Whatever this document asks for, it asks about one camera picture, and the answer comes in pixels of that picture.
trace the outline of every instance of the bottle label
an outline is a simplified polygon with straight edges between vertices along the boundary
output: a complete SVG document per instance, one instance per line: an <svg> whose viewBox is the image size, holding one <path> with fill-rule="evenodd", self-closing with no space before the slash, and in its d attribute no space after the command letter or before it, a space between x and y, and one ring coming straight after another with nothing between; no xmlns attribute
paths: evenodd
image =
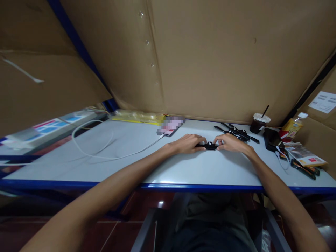
<svg viewBox="0 0 336 252"><path fill-rule="evenodd" d="M279 132L280 138L294 138L299 129L302 128L302 124L294 122L293 119L290 119L284 127Z"/></svg>

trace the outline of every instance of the iced coffee cup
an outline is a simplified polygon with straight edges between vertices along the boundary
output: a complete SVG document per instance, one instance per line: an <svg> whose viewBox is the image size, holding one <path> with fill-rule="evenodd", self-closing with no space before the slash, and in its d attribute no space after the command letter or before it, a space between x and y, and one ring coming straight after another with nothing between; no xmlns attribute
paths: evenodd
<svg viewBox="0 0 336 252"><path fill-rule="evenodd" d="M269 123L271 121L271 119L267 116L267 115L263 115L260 113L255 113L253 115L253 121L250 127L250 131L252 133L256 133L258 134L267 123Z"/></svg>

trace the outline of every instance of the cardboard wall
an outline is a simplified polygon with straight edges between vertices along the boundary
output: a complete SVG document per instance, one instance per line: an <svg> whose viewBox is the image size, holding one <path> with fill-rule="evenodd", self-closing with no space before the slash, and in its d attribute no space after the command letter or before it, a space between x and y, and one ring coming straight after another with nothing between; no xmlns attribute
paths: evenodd
<svg viewBox="0 0 336 252"><path fill-rule="evenodd" d="M77 55L46 0L1 0L0 49Z"/></svg>
<svg viewBox="0 0 336 252"><path fill-rule="evenodd" d="M47 1L1 1L0 37L0 137L111 98Z"/></svg>
<svg viewBox="0 0 336 252"><path fill-rule="evenodd" d="M277 125L336 46L332 0L61 3L124 109Z"/></svg>
<svg viewBox="0 0 336 252"><path fill-rule="evenodd" d="M304 127L294 141L301 142L314 154L326 160L329 164L323 168L336 179L336 108L324 113L308 106L320 91L336 94L336 66L299 109L298 112L305 112L309 117L304 120Z"/></svg>

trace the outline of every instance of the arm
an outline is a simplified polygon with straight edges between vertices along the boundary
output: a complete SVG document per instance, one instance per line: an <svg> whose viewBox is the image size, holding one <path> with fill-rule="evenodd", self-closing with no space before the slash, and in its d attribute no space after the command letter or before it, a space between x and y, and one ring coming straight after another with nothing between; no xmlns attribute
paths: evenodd
<svg viewBox="0 0 336 252"><path fill-rule="evenodd" d="M207 140L198 135L187 134L114 173L57 213L21 252L78 251L87 231L99 217L120 203L168 157L205 150L204 147L195 148L202 141Z"/></svg>
<svg viewBox="0 0 336 252"><path fill-rule="evenodd" d="M330 251L325 239L301 202L261 160L253 147L230 134L217 136L214 143L217 140L220 144L218 150L242 152L252 162L267 195L291 230L299 251Z"/></svg>

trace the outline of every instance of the hand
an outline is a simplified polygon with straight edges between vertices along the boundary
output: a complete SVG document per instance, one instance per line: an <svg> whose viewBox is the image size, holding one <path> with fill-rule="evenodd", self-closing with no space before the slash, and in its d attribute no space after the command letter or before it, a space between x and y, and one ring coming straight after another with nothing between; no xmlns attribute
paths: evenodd
<svg viewBox="0 0 336 252"><path fill-rule="evenodd" d="M172 148L175 154L190 154L197 151L205 151L205 147L195 147L199 142L207 143L207 140L200 135L186 134L180 139L168 143L168 145Z"/></svg>
<svg viewBox="0 0 336 252"><path fill-rule="evenodd" d="M249 148L252 148L251 146L247 145L246 143L240 141L238 138L236 138L234 135L231 134L223 134L216 136L213 143L215 144L218 141L219 146L217 147L217 150L227 150L231 152L246 152Z"/></svg>

